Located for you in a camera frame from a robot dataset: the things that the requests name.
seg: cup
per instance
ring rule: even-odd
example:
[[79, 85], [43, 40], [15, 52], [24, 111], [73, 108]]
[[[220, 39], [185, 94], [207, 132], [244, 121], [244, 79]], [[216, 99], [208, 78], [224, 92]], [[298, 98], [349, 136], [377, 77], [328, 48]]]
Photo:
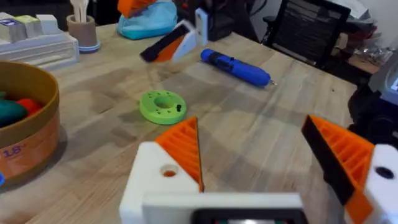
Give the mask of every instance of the cup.
[[77, 22], [74, 15], [67, 17], [69, 34], [79, 42], [79, 49], [97, 50], [99, 41], [97, 40], [94, 18], [87, 16], [87, 22]]

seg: desk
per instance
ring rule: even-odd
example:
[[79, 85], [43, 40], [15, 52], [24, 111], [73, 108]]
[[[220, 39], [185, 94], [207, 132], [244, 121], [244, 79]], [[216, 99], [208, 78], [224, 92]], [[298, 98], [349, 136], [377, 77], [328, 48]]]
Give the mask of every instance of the desk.
[[300, 192], [310, 223], [338, 223], [341, 207], [300, 128], [306, 114], [346, 126], [354, 85], [236, 34], [210, 43], [268, 71], [278, 83], [254, 88], [200, 62], [144, 63], [157, 39], [131, 41], [98, 28], [99, 52], [54, 71], [61, 92], [61, 159], [0, 195], [0, 223], [119, 223], [118, 206], [138, 145], [168, 126], [138, 110], [148, 90], [180, 94], [198, 116], [206, 191]]

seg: round container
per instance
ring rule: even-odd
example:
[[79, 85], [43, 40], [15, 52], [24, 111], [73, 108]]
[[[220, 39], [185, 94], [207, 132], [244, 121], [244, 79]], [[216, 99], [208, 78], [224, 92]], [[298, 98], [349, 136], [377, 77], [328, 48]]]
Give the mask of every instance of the round container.
[[69, 34], [77, 39], [79, 47], [95, 47], [99, 44], [95, 21], [91, 16], [87, 16], [87, 22], [76, 22], [75, 16], [70, 15], [67, 17], [67, 24]]
[[30, 180], [50, 162], [58, 144], [57, 81], [44, 70], [0, 61], [0, 90], [10, 100], [31, 98], [43, 108], [22, 121], [0, 128], [0, 189]]

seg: green plastic disc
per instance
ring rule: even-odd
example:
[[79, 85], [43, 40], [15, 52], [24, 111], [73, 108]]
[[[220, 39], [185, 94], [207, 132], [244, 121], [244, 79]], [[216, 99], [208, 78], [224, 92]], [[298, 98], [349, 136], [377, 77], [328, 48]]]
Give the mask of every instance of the green plastic disc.
[[153, 90], [143, 94], [139, 102], [142, 115], [156, 124], [175, 124], [187, 112], [181, 96], [166, 90]]

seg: teal toy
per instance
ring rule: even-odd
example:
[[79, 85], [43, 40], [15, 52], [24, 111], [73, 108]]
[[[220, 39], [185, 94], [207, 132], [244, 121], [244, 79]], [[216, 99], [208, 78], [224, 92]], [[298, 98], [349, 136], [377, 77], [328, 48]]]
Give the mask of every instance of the teal toy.
[[27, 116], [27, 110], [9, 100], [0, 100], [0, 128], [14, 124]]

